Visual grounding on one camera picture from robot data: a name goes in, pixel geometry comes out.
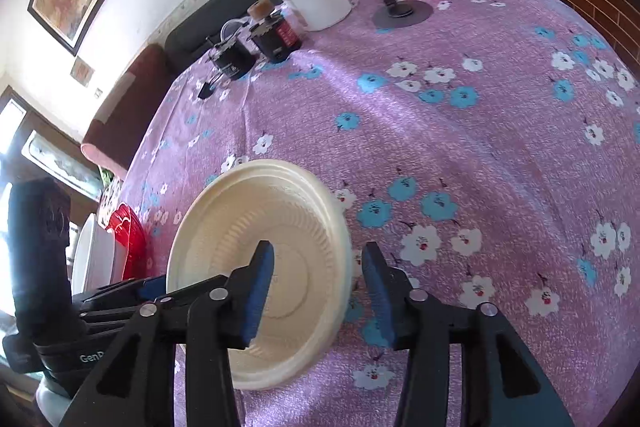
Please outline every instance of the screw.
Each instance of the screw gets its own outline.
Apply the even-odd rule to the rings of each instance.
[[[421,288],[416,288],[409,292],[409,298],[416,302],[425,302],[429,298],[429,294]]]
[[[155,315],[157,311],[158,307],[150,302],[140,306],[140,315],[143,317],[151,317],[152,315]]]
[[[483,302],[480,304],[480,311],[487,317],[495,317],[498,314],[498,308],[491,302]]]
[[[213,288],[209,292],[209,298],[212,301],[223,301],[226,299],[226,296],[228,295],[229,295],[229,292],[226,291],[224,288]]]

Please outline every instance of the purple tablecloth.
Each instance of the purple tablecloth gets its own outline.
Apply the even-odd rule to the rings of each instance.
[[[384,32],[371,23],[381,1],[354,0],[289,60],[204,102],[207,57],[181,74],[122,194],[150,238],[148,273],[165,272],[182,216],[217,176],[296,163],[335,191],[354,249],[377,241],[446,303],[495,302],[576,425],[596,426],[640,361],[640,89],[559,0],[429,2],[426,22]],[[406,354],[385,349],[358,281],[321,362],[240,394],[246,425],[393,424]]]

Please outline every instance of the white flower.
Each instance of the white flower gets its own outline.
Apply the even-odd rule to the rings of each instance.
[[[424,79],[429,84],[446,84],[456,77],[456,73],[451,68],[433,68],[424,72]]]
[[[616,275],[616,285],[613,286],[613,292],[621,298],[628,291],[630,284],[631,269],[625,266]]]
[[[239,165],[242,165],[243,163],[247,163],[248,161],[249,161],[249,156],[247,155],[240,156],[236,158],[236,161],[234,162],[234,167],[238,167]]]
[[[273,142],[273,135],[265,134],[258,138],[258,141],[254,145],[254,152],[256,154],[264,154],[267,152],[267,149],[271,147],[271,143]]]
[[[602,257],[605,261],[609,258],[616,249],[616,230],[611,223],[596,225],[596,232],[591,236],[591,246],[596,257]]]
[[[618,85],[625,91],[631,91],[636,87],[636,80],[627,70],[620,70],[618,71]]]
[[[596,82],[601,81],[600,75],[593,70],[586,70],[586,73],[590,76],[591,80],[595,80]]]
[[[462,61],[462,67],[467,71],[480,71],[482,69],[482,60],[467,57]]]
[[[621,223],[618,228],[618,248],[623,252],[629,248],[629,245],[631,245],[631,229],[628,224]]]
[[[428,227],[416,225],[411,233],[402,238],[401,242],[404,248],[400,251],[400,259],[410,261],[414,266],[420,266],[426,260],[434,261],[442,243],[433,225]]]
[[[531,290],[531,296],[525,301],[525,305],[529,308],[529,315],[541,315],[546,317],[551,312],[558,313],[558,302],[560,296],[553,293],[546,286]]]
[[[610,104],[615,105],[616,107],[622,107],[625,103],[622,101],[622,98],[618,96],[615,91],[608,90],[607,91],[607,100]]]
[[[551,65],[556,68],[556,70],[573,70],[574,64],[574,60],[566,53],[555,52],[551,55]]]
[[[418,281],[415,277],[410,277],[407,270],[402,270],[402,271],[406,275],[406,278],[409,279],[409,282],[411,283],[411,288],[416,289],[420,287],[420,281]]]
[[[600,145],[604,141],[604,133],[602,127],[596,124],[588,125],[584,128],[584,135],[591,145]]]
[[[396,86],[408,92],[418,92],[422,89],[422,83],[420,80],[412,80],[410,78],[403,80],[402,82],[396,82]]]
[[[357,279],[362,275],[362,250],[351,250],[353,253],[353,278]]]
[[[388,386],[389,380],[395,375],[385,365],[372,363],[365,365],[362,371],[351,372],[353,384],[368,391]]]
[[[416,71],[418,71],[418,66],[412,64],[411,62],[396,62],[395,64],[393,64],[393,66],[386,70],[386,73],[394,78],[397,78],[399,76],[402,78],[406,78],[410,74],[414,74]]]
[[[231,156],[227,156],[225,162],[220,166],[220,172],[222,174],[224,174],[231,167],[234,166],[235,162],[236,162],[236,155],[235,154],[232,154]]]
[[[460,304],[475,310],[478,304],[488,301],[495,294],[491,277],[474,275],[470,281],[462,283],[462,294],[458,296]]]
[[[593,69],[604,76],[604,78],[613,78],[613,66],[606,60],[596,60],[593,63]]]
[[[334,196],[338,200],[338,205],[340,205],[343,212],[349,210],[356,200],[356,195],[348,188],[338,188],[338,190],[334,190]]]
[[[478,229],[458,231],[458,235],[451,238],[451,248],[466,257],[480,250],[482,232]]]

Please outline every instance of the brown chair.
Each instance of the brown chair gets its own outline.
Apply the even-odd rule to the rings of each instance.
[[[82,154],[124,179],[175,77],[164,49],[146,47],[102,102],[82,140]]]

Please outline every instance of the cork lid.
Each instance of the cork lid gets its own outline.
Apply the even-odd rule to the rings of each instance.
[[[275,6],[270,0],[259,0],[255,2],[249,9],[247,13],[252,17],[252,19],[256,22],[261,21],[266,16],[270,15],[271,12],[275,9]]]

